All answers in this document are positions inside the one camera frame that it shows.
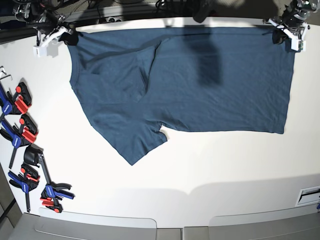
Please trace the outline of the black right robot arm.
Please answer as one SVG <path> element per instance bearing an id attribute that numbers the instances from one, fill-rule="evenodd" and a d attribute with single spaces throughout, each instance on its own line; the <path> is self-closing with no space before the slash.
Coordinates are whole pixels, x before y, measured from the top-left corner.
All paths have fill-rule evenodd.
<path id="1" fill-rule="evenodd" d="M 37 31 L 36 49 L 46 49 L 50 42 L 64 42 L 68 46 L 75 46 L 79 41 L 78 33 L 63 14 L 56 11 L 67 7 L 74 0 L 58 0 L 54 5 L 53 0 L 15 0 L 13 13 L 20 22 L 26 22 L 28 27 Z"/>

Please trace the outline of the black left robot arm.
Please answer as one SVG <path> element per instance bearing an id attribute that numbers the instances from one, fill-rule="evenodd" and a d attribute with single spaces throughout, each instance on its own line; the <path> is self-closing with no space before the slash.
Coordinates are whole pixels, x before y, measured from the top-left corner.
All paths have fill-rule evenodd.
<path id="1" fill-rule="evenodd" d="M 286 43 L 295 52 L 305 51 L 306 34 L 311 28 L 306 20 L 311 13 L 316 13 L 319 9 L 318 0 L 292 0 L 285 6 L 282 15 L 264 21 L 273 26 L 270 32 L 272 43 L 274 45 Z"/>

